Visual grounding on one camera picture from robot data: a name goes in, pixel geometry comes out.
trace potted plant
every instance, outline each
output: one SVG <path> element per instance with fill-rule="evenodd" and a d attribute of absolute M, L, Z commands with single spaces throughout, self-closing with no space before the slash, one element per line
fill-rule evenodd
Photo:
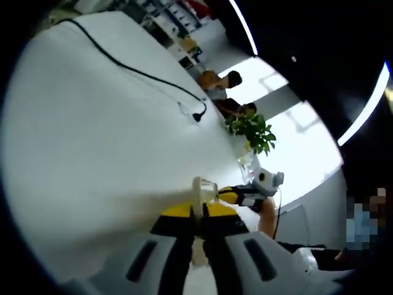
<path fill-rule="evenodd" d="M 238 114 L 225 120 L 227 130 L 231 135 L 244 135 L 249 142 L 254 154 L 270 152 L 270 147 L 275 148 L 276 137 L 270 131 L 271 125 L 266 125 L 261 114 Z"/>

